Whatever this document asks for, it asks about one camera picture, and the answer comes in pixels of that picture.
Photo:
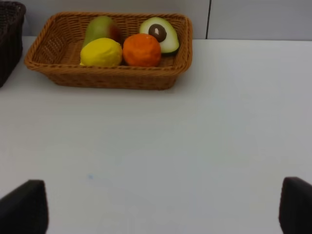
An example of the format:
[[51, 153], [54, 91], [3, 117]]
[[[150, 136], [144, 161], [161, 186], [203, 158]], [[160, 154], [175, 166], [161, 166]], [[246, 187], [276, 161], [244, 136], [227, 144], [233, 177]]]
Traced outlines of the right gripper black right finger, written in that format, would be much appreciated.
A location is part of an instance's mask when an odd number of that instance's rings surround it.
[[298, 177], [282, 183], [279, 224], [284, 234], [312, 233], [312, 185]]

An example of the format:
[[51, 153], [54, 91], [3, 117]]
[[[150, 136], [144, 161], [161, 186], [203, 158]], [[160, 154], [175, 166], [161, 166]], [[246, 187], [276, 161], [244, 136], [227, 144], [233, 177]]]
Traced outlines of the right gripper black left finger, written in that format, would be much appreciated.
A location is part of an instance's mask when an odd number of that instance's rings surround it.
[[49, 225], [43, 180], [29, 180], [0, 199], [2, 234], [45, 234]]

